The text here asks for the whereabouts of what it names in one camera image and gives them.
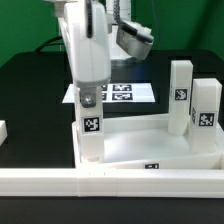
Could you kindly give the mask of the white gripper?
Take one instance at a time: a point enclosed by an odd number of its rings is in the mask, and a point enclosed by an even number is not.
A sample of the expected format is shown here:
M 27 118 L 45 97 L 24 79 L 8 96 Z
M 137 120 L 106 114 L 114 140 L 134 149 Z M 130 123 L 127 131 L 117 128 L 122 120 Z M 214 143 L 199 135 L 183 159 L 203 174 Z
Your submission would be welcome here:
M 104 6 L 94 0 L 67 1 L 60 28 L 74 84 L 84 108 L 96 106 L 96 86 L 111 77 L 108 27 Z

